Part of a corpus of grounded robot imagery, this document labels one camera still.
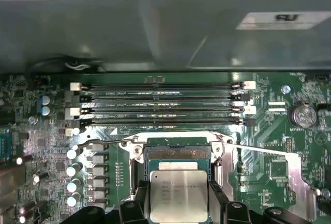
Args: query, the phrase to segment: chip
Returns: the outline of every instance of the chip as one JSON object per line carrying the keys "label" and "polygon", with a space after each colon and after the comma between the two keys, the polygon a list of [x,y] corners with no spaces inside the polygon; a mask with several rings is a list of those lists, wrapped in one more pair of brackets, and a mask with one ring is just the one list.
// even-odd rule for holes
{"label": "chip", "polygon": [[38,139],[37,140],[38,146],[46,146],[46,140],[45,139]]}
{"label": "chip", "polygon": [[23,97],[24,93],[21,90],[15,91],[15,97]]}
{"label": "chip", "polygon": [[28,140],[30,138],[30,134],[28,132],[21,132],[19,136],[20,140]]}
{"label": "chip", "polygon": [[42,197],[47,197],[47,196],[48,196],[48,189],[42,189],[42,190],[40,191],[40,195],[41,195]]}
{"label": "chip", "polygon": [[56,168],[58,171],[64,170],[64,163],[63,163],[63,162],[56,162],[56,163],[55,163],[55,168]]}
{"label": "chip", "polygon": [[64,135],[66,133],[66,130],[65,129],[59,129],[58,130],[58,134],[59,135]]}

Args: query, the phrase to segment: motherboard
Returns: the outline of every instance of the motherboard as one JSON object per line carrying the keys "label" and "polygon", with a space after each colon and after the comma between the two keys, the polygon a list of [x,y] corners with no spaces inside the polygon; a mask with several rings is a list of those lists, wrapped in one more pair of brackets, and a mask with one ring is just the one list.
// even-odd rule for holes
{"label": "motherboard", "polygon": [[[230,163],[220,182],[232,200],[257,213],[304,205],[309,219],[331,223],[330,80],[317,72],[0,76],[0,162],[25,167],[1,221],[59,224],[84,206],[110,211],[134,190],[125,141],[144,134],[145,146],[132,150],[146,165],[135,179],[156,182],[155,171],[174,162],[199,168],[199,178],[217,177]],[[227,137],[233,154],[214,157],[205,132]],[[310,203],[291,186],[286,154],[300,157],[296,176],[313,192]],[[153,216],[169,222],[156,207]]]}

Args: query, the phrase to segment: capacitor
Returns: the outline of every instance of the capacitor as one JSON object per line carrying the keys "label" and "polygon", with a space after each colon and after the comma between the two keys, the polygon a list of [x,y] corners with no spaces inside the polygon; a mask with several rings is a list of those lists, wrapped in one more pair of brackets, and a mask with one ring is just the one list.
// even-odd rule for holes
{"label": "capacitor", "polygon": [[19,221],[21,224],[26,223],[27,220],[31,219],[33,217],[33,211],[30,210],[25,215],[20,216]]}
{"label": "capacitor", "polygon": [[74,207],[77,202],[81,200],[81,195],[77,192],[73,193],[70,197],[67,199],[67,204],[69,207]]}
{"label": "capacitor", "polygon": [[80,187],[81,187],[81,181],[78,178],[75,178],[67,185],[67,190],[70,193],[74,193]]}
{"label": "capacitor", "polygon": [[54,109],[53,108],[50,108],[48,106],[44,106],[41,108],[40,110],[40,113],[42,116],[47,116],[47,115],[50,115],[54,112]]}
{"label": "capacitor", "polygon": [[323,188],[321,190],[321,196],[324,198],[330,198],[331,197],[331,192],[327,188]]}
{"label": "capacitor", "polygon": [[81,155],[82,152],[83,152],[82,149],[77,149],[77,150],[70,149],[67,152],[67,158],[69,158],[69,159],[75,159],[77,156]]}
{"label": "capacitor", "polygon": [[27,120],[29,122],[29,124],[31,125],[36,125],[38,122],[38,118],[35,116],[30,116],[29,119]]}
{"label": "capacitor", "polygon": [[33,160],[33,156],[32,155],[25,155],[25,156],[22,156],[22,157],[18,157],[16,159],[16,164],[21,165],[21,164],[30,162],[32,160]]}
{"label": "capacitor", "polygon": [[20,207],[20,214],[21,215],[24,215],[25,213],[29,212],[33,207],[36,206],[36,202],[35,201],[31,201],[31,202],[28,202],[27,204],[23,205],[22,207]]}
{"label": "capacitor", "polygon": [[44,178],[49,177],[49,173],[48,172],[42,172],[39,174],[34,174],[33,175],[33,183],[34,185],[38,184],[41,180],[43,180]]}
{"label": "capacitor", "polygon": [[73,163],[66,170],[68,176],[75,176],[83,167],[79,163]]}
{"label": "capacitor", "polygon": [[49,97],[49,96],[42,96],[40,98],[40,101],[41,101],[41,105],[46,106],[46,105],[48,105],[48,104],[51,103],[51,97]]}

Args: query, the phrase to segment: black wire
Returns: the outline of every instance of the black wire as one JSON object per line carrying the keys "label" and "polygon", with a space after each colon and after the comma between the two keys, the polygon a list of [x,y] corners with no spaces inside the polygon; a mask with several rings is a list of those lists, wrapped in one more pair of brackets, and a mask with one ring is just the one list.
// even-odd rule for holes
{"label": "black wire", "polygon": [[73,57],[66,54],[55,54],[53,57],[42,58],[38,61],[28,63],[25,68],[24,76],[28,82],[28,86],[32,86],[33,82],[31,79],[31,74],[38,68],[42,68],[44,66],[56,65],[56,64],[65,67],[65,63],[69,63],[72,65],[79,65],[83,62],[85,64],[90,65],[91,63],[100,63],[101,60],[91,57],[84,58],[84,57]]}

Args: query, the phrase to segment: green circuit board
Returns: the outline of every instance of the green circuit board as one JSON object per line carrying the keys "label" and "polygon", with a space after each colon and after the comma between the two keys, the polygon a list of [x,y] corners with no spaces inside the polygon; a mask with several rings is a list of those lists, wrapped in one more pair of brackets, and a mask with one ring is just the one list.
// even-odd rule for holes
{"label": "green circuit board", "polygon": [[[318,123],[309,128],[293,126],[289,110],[298,102],[331,102],[331,84],[315,78],[307,80],[303,72],[183,72],[183,73],[110,73],[110,74],[61,74],[33,76],[32,85],[24,76],[1,76],[0,93],[6,110],[13,111],[15,124],[0,127],[0,159],[2,163],[14,162],[15,158],[32,154],[34,160],[26,165],[26,184],[19,189],[21,206],[31,200],[48,200],[50,217],[44,223],[58,224],[72,213],[86,206],[89,198],[87,170],[91,151],[84,149],[79,161],[84,165],[79,175],[83,183],[82,199],[75,207],[67,205],[70,193],[67,184],[71,178],[66,168],[73,163],[66,153],[75,144],[88,139],[118,140],[141,131],[202,131],[215,130],[234,137],[237,144],[264,147],[270,150],[294,152],[302,158],[302,176],[311,186],[331,190],[331,117],[328,111],[318,111]],[[87,127],[79,135],[66,133],[75,126],[65,119],[65,109],[77,107],[77,101],[69,91],[70,82],[84,84],[134,84],[134,83],[232,83],[256,81],[256,89],[249,90],[252,104],[256,106],[256,125],[185,125],[167,126],[105,125]],[[283,86],[290,92],[284,94]],[[51,114],[40,115],[40,97],[51,96]],[[37,122],[29,122],[36,117]],[[176,140],[178,145],[204,145],[204,141]],[[169,145],[168,141],[152,140],[150,146]],[[110,210],[116,203],[129,196],[129,154],[118,145],[107,149],[108,204]],[[235,170],[230,174],[234,198],[246,203],[258,213],[270,206],[289,208],[295,203],[295,195],[288,189],[287,163],[279,156],[249,150],[237,151],[234,156]],[[33,174],[47,171],[49,177],[33,185]],[[318,197],[318,203],[330,198]],[[317,210],[316,223],[331,223],[325,211]]]}

